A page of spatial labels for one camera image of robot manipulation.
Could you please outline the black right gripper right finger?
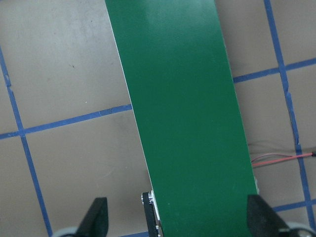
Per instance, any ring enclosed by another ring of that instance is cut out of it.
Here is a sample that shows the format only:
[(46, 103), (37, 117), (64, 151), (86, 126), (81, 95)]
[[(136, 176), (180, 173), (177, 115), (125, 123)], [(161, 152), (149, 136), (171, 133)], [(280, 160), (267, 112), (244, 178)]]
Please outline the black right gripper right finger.
[(293, 237), (294, 232), (259, 195), (247, 197), (247, 227), (253, 237)]

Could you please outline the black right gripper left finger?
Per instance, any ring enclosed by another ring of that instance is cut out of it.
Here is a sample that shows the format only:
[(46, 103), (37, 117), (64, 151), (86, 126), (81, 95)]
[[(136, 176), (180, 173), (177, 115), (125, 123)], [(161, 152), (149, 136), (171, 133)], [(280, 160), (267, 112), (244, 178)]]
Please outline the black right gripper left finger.
[(80, 223), (77, 237), (106, 237), (109, 229), (108, 202), (106, 197), (94, 199)]

